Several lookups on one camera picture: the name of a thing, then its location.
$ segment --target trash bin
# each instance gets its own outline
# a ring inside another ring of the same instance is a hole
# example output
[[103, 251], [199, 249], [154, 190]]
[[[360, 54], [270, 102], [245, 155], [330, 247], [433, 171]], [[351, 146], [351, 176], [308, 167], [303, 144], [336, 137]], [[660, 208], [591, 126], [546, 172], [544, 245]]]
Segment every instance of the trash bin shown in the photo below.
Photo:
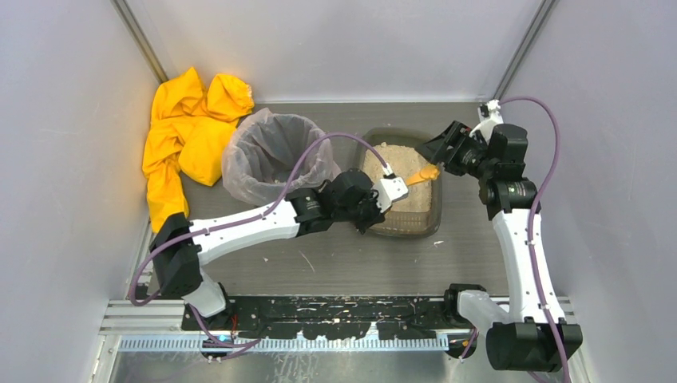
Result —
[[[275, 114], [268, 109], [250, 115], [221, 157], [224, 188], [256, 206], [275, 201], [303, 151], [324, 134], [303, 116]], [[318, 187], [339, 173], [331, 143], [325, 140], [305, 158], [289, 191]]]

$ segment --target scratch on table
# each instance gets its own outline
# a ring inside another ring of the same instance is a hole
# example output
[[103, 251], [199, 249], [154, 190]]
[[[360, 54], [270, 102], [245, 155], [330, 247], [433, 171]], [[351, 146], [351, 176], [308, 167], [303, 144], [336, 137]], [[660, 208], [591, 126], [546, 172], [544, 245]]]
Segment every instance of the scratch on table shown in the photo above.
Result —
[[313, 267], [313, 264], [311, 263], [311, 261], [308, 260], [308, 257], [301, 250], [299, 250], [299, 254], [301, 254], [303, 259], [305, 259], [306, 262], [308, 262], [308, 264], [311, 265], [311, 269], [313, 269], [313, 273], [315, 273], [315, 268]]

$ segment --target brown plastic tray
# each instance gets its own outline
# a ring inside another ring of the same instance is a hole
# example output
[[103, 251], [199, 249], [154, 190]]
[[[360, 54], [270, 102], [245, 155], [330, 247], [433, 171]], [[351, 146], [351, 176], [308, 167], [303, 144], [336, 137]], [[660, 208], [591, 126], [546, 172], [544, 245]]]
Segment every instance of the brown plastic tray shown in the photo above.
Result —
[[[373, 128], [367, 132], [363, 139], [372, 146], [381, 143], [388, 145], [400, 145], [415, 147], [433, 137], [413, 129], [406, 128]], [[355, 151], [354, 166], [362, 169], [366, 148], [358, 145]], [[380, 235], [389, 235], [403, 238], [422, 238], [432, 235], [439, 229], [442, 217], [442, 182], [441, 179], [432, 182], [432, 200], [430, 210], [422, 213], [404, 211], [389, 211], [386, 213], [386, 221], [372, 226], [369, 231]]]

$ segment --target yellow cloth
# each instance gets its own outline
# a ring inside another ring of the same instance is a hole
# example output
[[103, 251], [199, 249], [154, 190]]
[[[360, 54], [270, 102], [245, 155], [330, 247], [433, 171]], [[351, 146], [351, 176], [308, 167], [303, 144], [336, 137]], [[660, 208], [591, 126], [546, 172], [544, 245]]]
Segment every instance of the yellow cloth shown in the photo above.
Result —
[[188, 216], [179, 171], [208, 186], [221, 177], [221, 154], [253, 107], [249, 85], [227, 74], [216, 75], [209, 90], [194, 68], [160, 85], [143, 162], [153, 231], [172, 214]]

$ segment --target sand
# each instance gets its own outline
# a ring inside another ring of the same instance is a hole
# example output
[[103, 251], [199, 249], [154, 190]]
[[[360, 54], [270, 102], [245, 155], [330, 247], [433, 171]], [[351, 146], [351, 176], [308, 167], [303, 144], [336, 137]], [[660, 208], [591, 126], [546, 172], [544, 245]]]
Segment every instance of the sand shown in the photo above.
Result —
[[[416, 153], [414, 148], [399, 145], [387, 145], [386, 143], [383, 143], [376, 147], [376, 151], [390, 164], [395, 175], [402, 177], [404, 180], [428, 164], [428, 161]], [[374, 153], [369, 150], [366, 151], [362, 171], [365, 172], [373, 182], [376, 182], [383, 177], [381, 163], [378, 162]], [[432, 198], [432, 186], [430, 185], [430, 182], [410, 186], [409, 197], [393, 204], [391, 211], [425, 213], [430, 211]]]

